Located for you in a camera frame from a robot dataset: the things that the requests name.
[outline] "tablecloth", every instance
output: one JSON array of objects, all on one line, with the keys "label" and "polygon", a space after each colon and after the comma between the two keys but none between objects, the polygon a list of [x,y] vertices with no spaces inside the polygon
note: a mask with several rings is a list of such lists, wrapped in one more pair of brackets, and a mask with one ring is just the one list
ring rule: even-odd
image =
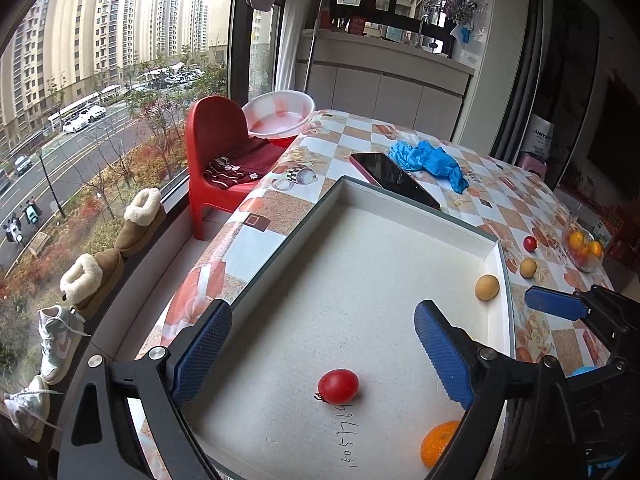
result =
[{"label": "tablecloth", "polygon": [[[513,296],[516,357],[536,362],[544,354],[555,355],[566,374],[582,366],[602,366],[609,354],[582,322],[529,310],[524,302],[524,292],[533,284],[564,292],[588,290],[593,283],[612,288],[602,269],[580,272],[562,250],[561,232],[570,215],[539,177],[463,146],[335,110],[315,114],[229,217],[176,291],[138,357],[153,346],[167,346],[181,329],[196,322],[211,299],[232,303],[338,178],[364,180],[349,162],[351,153],[386,153],[397,140],[415,144],[423,139],[453,156],[470,185],[457,194],[446,179],[425,171],[414,177],[440,202],[443,212],[500,239]],[[538,248],[527,253],[522,241],[532,234]],[[538,263],[529,280],[518,272],[526,257]],[[150,436],[146,423],[142,433]]]}]

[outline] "phone screen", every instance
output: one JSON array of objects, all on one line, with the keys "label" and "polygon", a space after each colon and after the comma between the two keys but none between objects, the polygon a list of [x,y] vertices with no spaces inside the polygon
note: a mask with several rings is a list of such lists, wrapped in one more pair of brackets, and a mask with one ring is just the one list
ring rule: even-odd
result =
[{"label": "phone screen", "polygon": [[438,201],[384,153],[353,153],[351,160],[369,181],[381,188],[440,209]]}]

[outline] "tan suede boot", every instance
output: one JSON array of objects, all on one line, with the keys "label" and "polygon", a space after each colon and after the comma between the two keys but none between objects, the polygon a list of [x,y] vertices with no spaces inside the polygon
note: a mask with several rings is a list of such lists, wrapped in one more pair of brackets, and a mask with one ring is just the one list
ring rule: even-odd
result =
[{"label": "tan suede boot", "polygon": [[75,305],[84,319],[91,319],[120,280],[123,270],[124,260],[116,249],[107,249],[95,256],[81,254],[60,279],[62,299]]},{"label": "tan suede boot", "polygon": [[114,244],[123,258],[142,250],[166,218],[160,199],[158,188],[143,189],[127,206],[124,226]]}]

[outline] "dark red clothing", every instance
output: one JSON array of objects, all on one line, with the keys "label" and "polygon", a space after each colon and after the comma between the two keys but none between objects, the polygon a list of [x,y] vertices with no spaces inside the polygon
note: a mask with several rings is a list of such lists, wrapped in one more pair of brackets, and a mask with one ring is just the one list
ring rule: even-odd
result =
[{"label": "dark red clothing", "polygon": [[269,173],[273,161],[284,150],[267,139],[249,137],[248,142],[238,150],[212,160],[204,172],[204,178],[219,189],[259,180]]}]

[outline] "cherry tomato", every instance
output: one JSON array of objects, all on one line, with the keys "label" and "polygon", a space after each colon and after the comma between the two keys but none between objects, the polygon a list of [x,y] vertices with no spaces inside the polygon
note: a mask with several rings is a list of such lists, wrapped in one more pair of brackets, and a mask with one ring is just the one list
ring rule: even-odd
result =
[{"label": "cherry tomato", "polygon": [[350,370],[331,370],[318,382],[316,398],[329,404],[349,402],[358,393],[358,376]]},{"label": "cherry tomato", "polygon": [[522,241],[522,246],[525,248],[526,251],[529,251],[530,253],[532,253],[533,251],[536,250],[536,247],[538,246],[538,242],[533,236],[527,236]]}]

